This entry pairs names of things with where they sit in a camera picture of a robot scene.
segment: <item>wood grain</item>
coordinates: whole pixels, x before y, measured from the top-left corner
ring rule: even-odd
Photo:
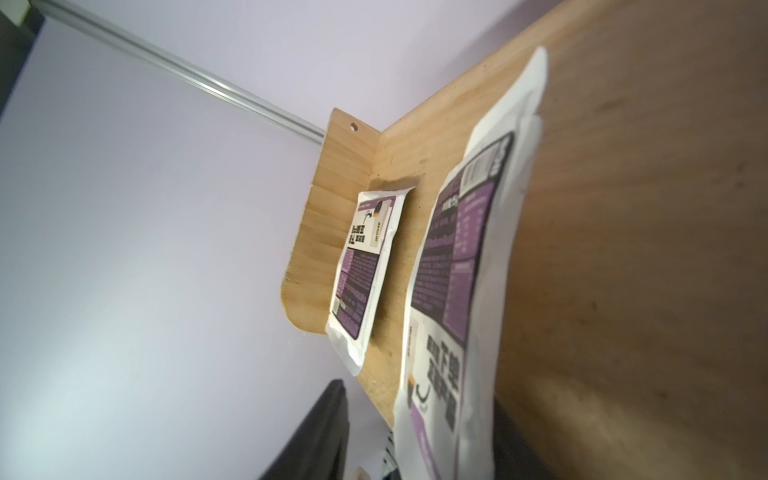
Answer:
[[[359,377],[390,425],[432,203],[545,45],[497,396],[562,478],[768,478],[767,32],[765,2],[571,0],[381,133],[369,182],[419,181]]]
[[[280,289],[288,319],[301,330],[325,333],[336,265],[357,194],[367,190],[380,134],[338,108],[331,114]]]

